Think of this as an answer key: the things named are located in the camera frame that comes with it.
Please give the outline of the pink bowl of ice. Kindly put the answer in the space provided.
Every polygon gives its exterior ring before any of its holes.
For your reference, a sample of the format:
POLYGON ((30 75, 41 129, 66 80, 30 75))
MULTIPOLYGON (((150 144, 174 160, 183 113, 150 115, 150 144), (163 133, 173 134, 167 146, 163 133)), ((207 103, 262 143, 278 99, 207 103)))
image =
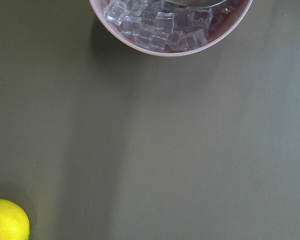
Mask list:
POLYGON ((181 57, 212 47, 248 12, 250 0, 209 0, 186 6, 176 0, 91 0, 103 26, 119 41, 149 55, 181 57))

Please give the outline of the metal ice scoop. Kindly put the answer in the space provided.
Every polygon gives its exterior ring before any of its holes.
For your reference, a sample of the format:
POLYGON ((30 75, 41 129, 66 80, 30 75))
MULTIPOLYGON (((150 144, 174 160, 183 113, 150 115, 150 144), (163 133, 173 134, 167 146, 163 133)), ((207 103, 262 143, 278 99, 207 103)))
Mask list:
POLYGON ((190 8, 211 8, 225 3, 227 0, 166 0, 166 2, 190 8))

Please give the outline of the yellow lemon near board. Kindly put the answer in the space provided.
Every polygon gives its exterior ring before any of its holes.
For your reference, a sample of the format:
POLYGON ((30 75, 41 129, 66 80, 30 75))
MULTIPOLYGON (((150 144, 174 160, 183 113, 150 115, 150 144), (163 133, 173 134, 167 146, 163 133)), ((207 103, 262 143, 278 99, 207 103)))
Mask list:
POLYGON ((30 221, 14 202, 0 198, 0 240, 28 240, 30 221))

